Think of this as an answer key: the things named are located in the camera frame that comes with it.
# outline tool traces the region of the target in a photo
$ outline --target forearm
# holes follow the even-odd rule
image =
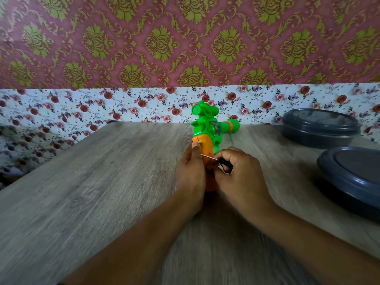
[[[378,284],[380,280],[380,260],[279,206],[246,217],[323,284]]]
[[[128,231],[77,268],[65,285],[146,284],[196,210],[176,191]]]

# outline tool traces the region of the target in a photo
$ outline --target container lid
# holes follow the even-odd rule
[[[323,152],[317,165],[335,187],[380,208],[380,150],[337,147]]]
[[[312,134],[354,136],[360,133],[357,119],[327,110],[293,109],[284,115],[282,121],[287,126]]]

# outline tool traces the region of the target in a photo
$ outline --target wallpaper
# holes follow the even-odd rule
[[[199,100],[241,124],[281,124],[294,108],[337,111],[380,142],[380,83],[0,90],[0,169],[29,172],[109,121],[189,123]]]
[[[0,0],[0,88],[380,81],[380,0]]]

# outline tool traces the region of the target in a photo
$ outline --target white floral wallpaper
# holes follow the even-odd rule
[[[219,107],[218,120],[242,124],[281,124],[293,108],[338,111],[379,142],[379,90],[380,83],[0,90],[0,170],[29,172],[110,120],[189,123],[199,100]]]

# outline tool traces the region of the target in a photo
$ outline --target wooden table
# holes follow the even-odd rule
[[[114,122],[0,191],[0,284],[52,285],[174,189],[188,124]],[[257,157],[283,208],[380,257],[380,226],[315,187],[322,150],[288,141],[279,126],[242,125],[223,136]],[[357,138],[353,145],[379,148]],[[216,193],[184,228],[154,284],[315,284],[276,243]]]

